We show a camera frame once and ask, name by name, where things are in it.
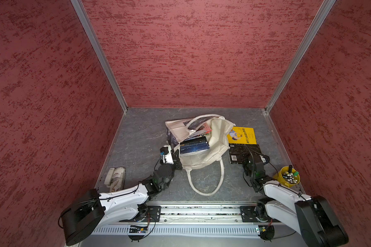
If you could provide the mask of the black gold patterned book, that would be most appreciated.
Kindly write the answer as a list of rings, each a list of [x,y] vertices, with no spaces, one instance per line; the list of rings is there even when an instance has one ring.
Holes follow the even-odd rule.
[[[249,150],[261,153],[258,144],[229,144],[230,163],[242,165],[250,156]]]

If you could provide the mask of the cream canvas tote bag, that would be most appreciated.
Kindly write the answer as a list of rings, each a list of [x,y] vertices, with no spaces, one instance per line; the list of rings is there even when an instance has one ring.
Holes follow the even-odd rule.
[[[195,133],[197,129],[207,123],[211,132],[205,137],[210,149],[188,154],[180,154],[180,144],[188,141],[187,138]],[[227,135],[235,124],[225,117],[217,114],[205,114],[194,118],[166,121],[167,142],[174,153],[179,155],[182,168],[186,171],[191,188],[202,196],[212,196],[218,192],[224,181],[224,163],[222,156],[229,149]],[[212,192],[199,191],[193,184],[191,171],[205,168],[214,162],[220,163],[221,176],[218,185]]]

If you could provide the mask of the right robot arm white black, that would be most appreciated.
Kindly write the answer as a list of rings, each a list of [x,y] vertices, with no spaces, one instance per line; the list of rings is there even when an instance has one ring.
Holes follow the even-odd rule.
[[[321,196],[311,197],[283,185],[279,178],[266,174],[267,155],[248,150],[242,162],[248,186],[262,194],[253,212],[259,222],[267,222],[260,230],[263,240],[273,240],[272,220],[278,220],[300,234],[309,247],[339,247],[349,242],[349,236],[329,202]]]

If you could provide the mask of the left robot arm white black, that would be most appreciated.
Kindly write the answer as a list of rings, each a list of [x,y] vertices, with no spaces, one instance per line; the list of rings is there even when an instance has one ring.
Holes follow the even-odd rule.
[[[181,162],[161,164],[147,179],[135,187],[110,193],[87,191],[64,209],[58,219],[67,246],[75,245],[100,226],[119,221],[141,220],[147,214],[146,203],[169,188]]]

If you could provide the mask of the yellow cup with batteries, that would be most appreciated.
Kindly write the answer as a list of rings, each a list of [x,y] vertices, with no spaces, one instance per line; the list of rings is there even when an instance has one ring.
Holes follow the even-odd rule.
[[[282,167],[273,178],[287,188],[298,185],[301,181],[299,172],[295,170],[292,165]]]

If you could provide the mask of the white rolled cloth object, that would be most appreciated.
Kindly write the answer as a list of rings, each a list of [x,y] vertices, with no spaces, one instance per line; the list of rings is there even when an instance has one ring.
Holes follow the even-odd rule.
[[[124,167],[110,168],[105,178],[104,184],[109,188],[109,192],[123,190],[125,183],[126,169]]]

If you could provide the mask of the red cover book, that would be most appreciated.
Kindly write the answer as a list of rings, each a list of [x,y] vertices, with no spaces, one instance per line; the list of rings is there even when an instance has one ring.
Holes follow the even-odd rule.
[[[195,138],[199,138],[201,136],[205,136],[207,134],[209,134],[211,132],[211,128],[210,126],[205,122],[203,125],[201,125],[197,131],[195,133],[193,133],[192,135],[190,135],[187,140],[191,140],[191,139],[195,139]]]

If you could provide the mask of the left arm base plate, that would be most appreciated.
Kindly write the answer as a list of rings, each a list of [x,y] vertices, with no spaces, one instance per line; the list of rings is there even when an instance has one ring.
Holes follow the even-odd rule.
[[[161,206],[143,206],[140,207],[141,212],[131,220],[122,220],[122,222],[159,222],[161,215]]]

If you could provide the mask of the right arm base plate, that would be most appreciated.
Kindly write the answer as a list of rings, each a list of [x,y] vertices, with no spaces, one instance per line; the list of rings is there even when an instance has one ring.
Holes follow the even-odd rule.
[[[264,206],[241,206],[240,214],[242,222],[267,222],[268,217]]]

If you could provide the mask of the aluminium front rail frame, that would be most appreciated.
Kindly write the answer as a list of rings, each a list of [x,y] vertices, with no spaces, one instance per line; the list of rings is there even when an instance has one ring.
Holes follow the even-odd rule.
[[[128,236],[131,225],[148,226],[151,236],[188,236],[188,237],[235,237],[260,238],[258,227],[268,226],[267,222],[242,222],[240,207],[256,206],[231,203],[160,203],[148,206],[161,206],[159,222],[115,222],[97,227],[91,235]],[[272,220],[275,233],[284,224]]]

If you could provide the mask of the right corner aluminium post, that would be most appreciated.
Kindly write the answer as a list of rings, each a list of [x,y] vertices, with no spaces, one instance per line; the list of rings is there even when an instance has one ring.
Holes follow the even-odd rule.
[[[271,99],[269,100],[267,106],[264,108],[264,115],[268,116],[272,111],[275,103],[279,99],[279,96],[283,92],[284,88],[288,84],[289,80],[291,79],[293,73],[295,72],[296,68],[298,67],[299,63],[301,62],[304,54],[308,50],[309,46],[311,45],[312,41],[314,40],[316,34],[318,33],[319,29],[321,28],[323,22],[325,21],[326,17],[329,15],[332,7],[336,3],[336,0],[324,0],[320,5],[314,19],[312,20],[308,30],[306,31],[297,51],[295,52],[289,66],[287,67],[286,71],[284,72],[278,86],[276,87],[274,94],[272,95]]]

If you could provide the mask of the corner aluminium post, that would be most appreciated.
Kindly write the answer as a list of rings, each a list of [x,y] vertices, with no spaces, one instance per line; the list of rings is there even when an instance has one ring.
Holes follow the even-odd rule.
[[[102,46],[98,40],[98,37],[93,29],[93,26],[90,22],[90,19],[88,18],[87,12],[83,6],[82,1],[80,0],[71,0],[72,6],[83,26],[83,29],[95,51],[95,54],[102,66],[103,71],[106,74],[106,77],[117,97],[118,102],[121,105],[121,108],[124,113],[127,113],[128,111],[128,105],[126,103],[126,100],[121,92],[121,89],[119,87],[119,84],[115,78],[115,75],[109,65],[109,62],[107,60],[107,57],[102,49]]]
[[[329,15],[332,7],[336,3],[336,0],[324,0],[320,5],[314,19],[312,20],[308,30],[306,31],[297,51],[295,52],[289,66],[287,67],[286,71],[284,72],[278,86],[276,87],[274,94],[272,95],[271,99],[269,100],[267,106],[264,108],[264,115],[268,116],[272,111],[275,103],[279,99],[279,96],[283,92],[284,88],[288,84],[289,80],[291,79],[293,73],[295,72],[296,68],[298,67],[299,63],[301,62],[304,54],[308,50],[309,46],[311,45],[312,41],[314,40],[316,34],[318,33],[319,29],[321,28],[323,22],[325,21],[326,17]]]

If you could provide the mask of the left corner aluminium post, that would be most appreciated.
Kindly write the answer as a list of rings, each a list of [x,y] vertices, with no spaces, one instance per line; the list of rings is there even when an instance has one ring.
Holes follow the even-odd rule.
[[[90,22],[90,19],[88,18],[87,12],[83,6],[82,1],[80,0],[71,0],[72,6],[83,26],[83,29],[95,51],[95,54],[102,66],[103,71],[106,74],[106,77],[117,97],[118,102],[121,105],[121,108],[124,113],[127,113],[128,111],[128,105],[126,103],[126,100],[121,92],[121,89],[119,87],[119,84],[115,78],[115,75],[109,65],[109,62],[107,60],[107,57],[102,49],[102,46],[98,40],[98,37],[93,29],[93,26]]]

